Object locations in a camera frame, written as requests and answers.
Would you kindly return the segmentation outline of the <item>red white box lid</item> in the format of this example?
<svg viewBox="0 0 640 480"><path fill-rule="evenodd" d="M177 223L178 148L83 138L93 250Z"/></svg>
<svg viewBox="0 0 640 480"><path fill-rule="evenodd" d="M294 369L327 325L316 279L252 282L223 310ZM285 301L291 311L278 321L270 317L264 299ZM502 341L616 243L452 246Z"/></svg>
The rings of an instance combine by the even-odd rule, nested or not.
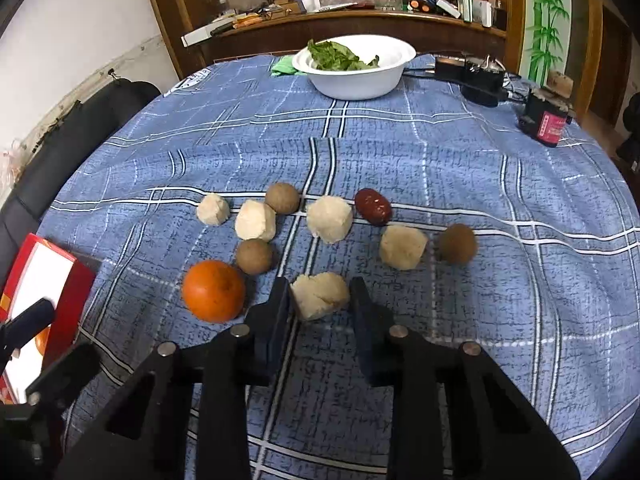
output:
<svg viewBox="0 0 640 480"><path fill-rule="evenodd" d="M1 401L21 404L28 386L70 348L96 274L79 258L29 234L1 296ZM42 356L35 336L50 327Z"/></svg>

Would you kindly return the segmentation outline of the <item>red jujube date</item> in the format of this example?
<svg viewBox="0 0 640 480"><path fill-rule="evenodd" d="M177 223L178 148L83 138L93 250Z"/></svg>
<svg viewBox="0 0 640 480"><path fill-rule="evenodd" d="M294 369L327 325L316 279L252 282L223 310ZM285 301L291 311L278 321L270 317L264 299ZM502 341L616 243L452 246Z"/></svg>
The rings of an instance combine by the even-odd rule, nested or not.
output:
<svg viewBox="0 0 640 480"><path fill-rule="evenodd" d="M392 205L373 188L362 188L355 195L355 206L360 216L372 226L385 226L393 215Z"/></svg>

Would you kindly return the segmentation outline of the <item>blue plaid tablecloth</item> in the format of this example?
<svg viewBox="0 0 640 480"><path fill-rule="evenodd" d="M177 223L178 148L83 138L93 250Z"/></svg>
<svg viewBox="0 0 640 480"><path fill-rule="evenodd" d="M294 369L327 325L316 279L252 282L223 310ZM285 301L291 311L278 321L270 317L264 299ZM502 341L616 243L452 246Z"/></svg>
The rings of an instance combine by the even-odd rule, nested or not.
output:
<svg viewBox="0 0 640 480"><path fill-rule="evenodd" d="M302 206L278 219L276 263L248 281L249 304L278 276L360 276L428 341L478 342L591 476L639 406L639 214L614 162L576 125L548 148L521 132L514 105L475 105L453 84L407 78L376 100L335 101L272 66L256 56L180 82L106 140L44 216L40 235L96 268L78 336L101 369L67 412L65 445L157 344L218 332L190 313L182 280L195 263L232 261L239 237L232 222L198 220L200 201L216 193L239 210L286 182ZM362 219L336 244L311 234L308 206L362 188L431 241L466 224L476 256L452 266L428 245L399 272Z"/></svg>

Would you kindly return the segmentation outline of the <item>green cloth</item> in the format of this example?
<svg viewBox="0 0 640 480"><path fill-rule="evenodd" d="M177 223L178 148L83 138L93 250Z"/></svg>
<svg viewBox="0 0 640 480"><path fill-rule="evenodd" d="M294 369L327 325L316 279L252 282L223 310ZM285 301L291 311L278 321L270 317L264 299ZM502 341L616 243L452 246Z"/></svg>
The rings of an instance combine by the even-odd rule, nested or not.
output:
<svg viewBox="0 0 640 480"><path fill-rule="evenodd" d="M288 54L283 55L282 58L278 58L276 62L273 63L273 66L270 68L271 76L280 77L280 76L298 76L303 75L304 72L301 72L294 66L294 55Z"/></svg>

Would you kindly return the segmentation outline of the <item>white taro chunk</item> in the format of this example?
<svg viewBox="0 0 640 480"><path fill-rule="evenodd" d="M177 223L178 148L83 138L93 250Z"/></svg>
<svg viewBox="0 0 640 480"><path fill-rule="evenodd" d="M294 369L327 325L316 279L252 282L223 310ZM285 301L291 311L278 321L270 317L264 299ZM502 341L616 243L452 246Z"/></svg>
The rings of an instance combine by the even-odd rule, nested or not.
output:
<svg viewBox="0 0 640 480"><path fill-rule="evenodd" d="M427 236L408 226L386 226L380 241L381 260L399 271L415 269L427 246Z"/></svg>
<svg viewBox="0 0 640 480"><path fill-rule="evenodd" d="M337 196L322 196L307 209L307 226L313 237L332 245L344 240L352 226L352 206Z"/></svg>
<svg viewBox="0 0 640 480"><path fill-rule="evenodd" d="M332 272L299 275L291 290L302 321L318 320L349 303L349 289L344 278Z"/></svg>
<svg viewBox="0 0 640 480"><path fill-rule="evenodd" d="M230 217L230 207L219 194L208 193L196 207L196 216L206 226L221 226Z"/></svg>
<svg viewBox="0 0 640 480"><path fill-rule="evenodd" d="M234 229L241 240L270 242L276 235L276 212L259 200L246 200L235 219Z"/></svg>

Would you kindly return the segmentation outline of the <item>black power adapter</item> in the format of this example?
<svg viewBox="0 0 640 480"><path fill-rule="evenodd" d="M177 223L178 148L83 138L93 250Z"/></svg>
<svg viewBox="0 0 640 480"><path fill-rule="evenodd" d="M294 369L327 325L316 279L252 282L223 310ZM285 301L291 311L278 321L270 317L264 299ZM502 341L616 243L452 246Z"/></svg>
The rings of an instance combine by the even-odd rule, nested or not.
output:
<svg viewBox="0 0 640 480"><path fill-rule="evenodd" d="M435 58L435 78L460 87L465 99L487 107L505 101L509 92L504 88L506 70L500 62L487 58L455 58L439 55Z"/></svg>

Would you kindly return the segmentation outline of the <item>black sofa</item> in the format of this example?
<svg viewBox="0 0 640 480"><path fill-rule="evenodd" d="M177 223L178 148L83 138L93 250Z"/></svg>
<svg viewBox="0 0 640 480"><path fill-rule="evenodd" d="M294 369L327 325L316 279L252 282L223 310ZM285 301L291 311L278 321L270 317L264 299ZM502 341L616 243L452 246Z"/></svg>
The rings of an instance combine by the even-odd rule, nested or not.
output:
<svg viewBox="0 0 640 480"><path fill-rule="evenodd" d="M160 95L154 84L118 78L77 101L44 136L1 206L1 281L9 277L26 236L35 233L58 192L81 164L137 112Z"/></svg>

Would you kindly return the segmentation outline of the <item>white bowl with greens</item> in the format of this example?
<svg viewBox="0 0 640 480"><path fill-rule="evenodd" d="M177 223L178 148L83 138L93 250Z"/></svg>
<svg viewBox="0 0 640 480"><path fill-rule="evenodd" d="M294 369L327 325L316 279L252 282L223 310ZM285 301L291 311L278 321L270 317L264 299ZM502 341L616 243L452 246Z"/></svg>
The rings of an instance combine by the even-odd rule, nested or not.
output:
<svg viewBox="0 0 640 480"><path fill-rule="evenodd" d="M396 88L416 57L408 42L382 35L348 35L307 42L292 58L293 67L328 98L364 101Z"/></svg>

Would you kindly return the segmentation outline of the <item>dark jar red label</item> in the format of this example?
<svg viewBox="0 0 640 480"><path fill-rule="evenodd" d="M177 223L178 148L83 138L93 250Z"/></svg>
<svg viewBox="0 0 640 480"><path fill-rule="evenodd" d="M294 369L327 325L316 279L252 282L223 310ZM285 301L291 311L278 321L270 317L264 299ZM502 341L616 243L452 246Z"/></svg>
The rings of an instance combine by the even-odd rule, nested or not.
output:
<svg viewBox="0 0 640 480"><path fill-rule="evenodd" d="M533 88L526 96L518 128L548 148L555 148L562 139L572 110L567 94L544 87Z"/></svg>

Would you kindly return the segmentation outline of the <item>orange tangerine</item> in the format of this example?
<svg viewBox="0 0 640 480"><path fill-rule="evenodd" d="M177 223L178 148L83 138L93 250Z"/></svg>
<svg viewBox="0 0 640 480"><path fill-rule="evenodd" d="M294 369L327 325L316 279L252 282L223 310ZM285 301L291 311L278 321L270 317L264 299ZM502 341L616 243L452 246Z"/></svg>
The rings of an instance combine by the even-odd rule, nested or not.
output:
<svg viewBox="0 0 640 480"><path fill-rule="evenodd" d="M219 260L205 260L191 266L182 282L182 298L189 311L201 321L225 323L240 315L246 286L241 273Z"/></svg>
<svg viewBox="0 0 640 480"><path fill-rule="evenodd" d="M36 348L42 356L44 356L44 354L46 353L49 333L50 333L50 327L47 326L37 336L35 336Z"/></svg>

